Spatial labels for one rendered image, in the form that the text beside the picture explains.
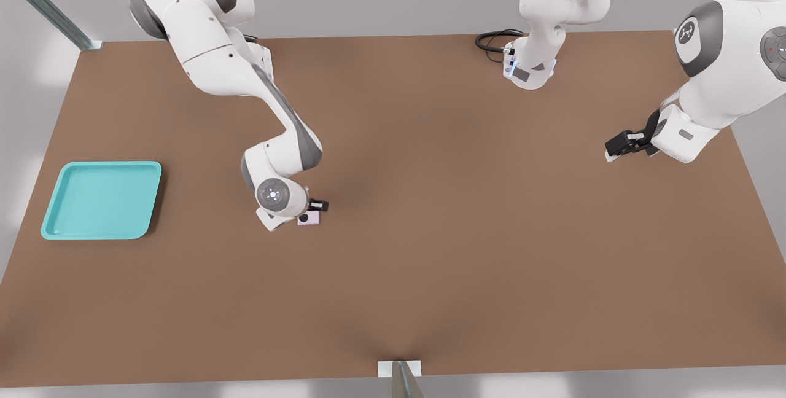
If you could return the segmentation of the pale blue-green tray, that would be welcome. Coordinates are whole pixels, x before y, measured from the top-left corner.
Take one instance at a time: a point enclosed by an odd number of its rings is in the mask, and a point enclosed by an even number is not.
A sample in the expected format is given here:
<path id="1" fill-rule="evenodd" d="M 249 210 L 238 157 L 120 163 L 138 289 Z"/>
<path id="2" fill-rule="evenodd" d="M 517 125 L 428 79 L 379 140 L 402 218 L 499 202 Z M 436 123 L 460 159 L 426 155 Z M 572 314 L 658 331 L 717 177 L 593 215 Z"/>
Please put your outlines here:
<path id="1" fill-rule="evenodd" d="M 47 240 L 135 240 L 150 227 L 157 161 L 73 161 L 63 166 L 43 219 Z"/>

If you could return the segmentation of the silver frame post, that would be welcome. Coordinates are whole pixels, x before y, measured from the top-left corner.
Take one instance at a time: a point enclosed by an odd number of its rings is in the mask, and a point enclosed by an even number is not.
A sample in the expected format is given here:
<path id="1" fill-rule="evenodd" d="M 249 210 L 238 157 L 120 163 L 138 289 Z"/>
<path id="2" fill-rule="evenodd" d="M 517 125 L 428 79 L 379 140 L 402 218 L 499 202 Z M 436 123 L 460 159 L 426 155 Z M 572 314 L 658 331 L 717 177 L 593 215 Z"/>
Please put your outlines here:
<path id="1" fill-rule="evenodd" d="M 416 381 L 422 376 L 421 361 L 379 361 L 377 376 L 391 379 L 391 398 L 424 398 Z"/>
<path id="2" fill-rule="evenodd" d="M 57 31 L 67 37 L 78 49 L 98 50 L 103 42 L 90 39 L 64 12 L 51 0 L 25 0 L 39 12 Z"/>

